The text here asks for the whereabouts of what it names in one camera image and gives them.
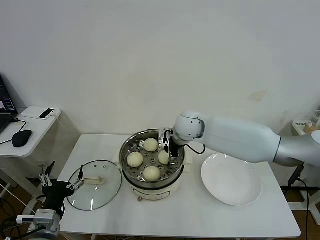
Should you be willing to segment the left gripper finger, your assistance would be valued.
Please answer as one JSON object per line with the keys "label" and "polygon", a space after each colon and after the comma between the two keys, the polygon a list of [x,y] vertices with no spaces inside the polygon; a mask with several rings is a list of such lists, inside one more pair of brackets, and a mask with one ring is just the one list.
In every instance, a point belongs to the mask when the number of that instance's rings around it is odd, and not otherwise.
{"label": "left gripper finger", "polygon": [[51,172],[52,172],[52,170],[53,170],[53,168],[54,168],[55,163],[56,163],[56,162],[53,161],[53,162],[51,163],[51,165],[49,165],[49,166],[47,167],[47,169],[45,170],[45,172],[44,172],[44,173],[41,173],[41,174],[39,175],[39,179],[40,179],[41,185],[42,185],[43,187],[52,187],[52,186],[53,186],[53,184],[52,184],[52,182],[51,182],[51,180],[50,180],[50,174],[51,174]]}
{"label": "left gripper finger", "polygon": [[74,182],[74,183],[70,183],[69,185],[66,186],[67,189],[70,189],[70,190],[77,190],[79,189],[80,187],[82,187],[84,185],[84,179],[83,179],[83,175],[84,175],[84,172],[83,172],[83,165],[80,167],[79,169],[79,174],[78,174],[78,177],[77,177],[77,180]]}

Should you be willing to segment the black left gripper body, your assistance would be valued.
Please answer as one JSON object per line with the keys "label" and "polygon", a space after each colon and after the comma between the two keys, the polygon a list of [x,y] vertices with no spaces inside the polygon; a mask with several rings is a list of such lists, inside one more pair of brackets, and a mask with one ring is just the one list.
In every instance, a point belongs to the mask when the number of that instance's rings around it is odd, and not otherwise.
{"label": "black left gripper body", "polygon": [[44,208],[48,210],[62,210],[64,200],[73,195],[70,182],[56,181],[52,186],[43,186],[42,193],[46,197]]}

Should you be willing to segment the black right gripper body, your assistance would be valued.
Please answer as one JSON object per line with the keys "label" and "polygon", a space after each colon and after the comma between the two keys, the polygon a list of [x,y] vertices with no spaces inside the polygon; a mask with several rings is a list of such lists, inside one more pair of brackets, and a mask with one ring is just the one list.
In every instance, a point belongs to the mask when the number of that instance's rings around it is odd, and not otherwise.
{"label": "black right gripper body", "polygon": [[169,150],[171,150],[172,148],[177,148],[179,149],[181,146],[178,145],[175,141],[174,141],[174,138],[172,135],[167,135],[167,136],[164,136],[162,138],[162,145],[163,145],[163,148],[164,148],[164,144],[165,143],[168,143],[169,144]]}

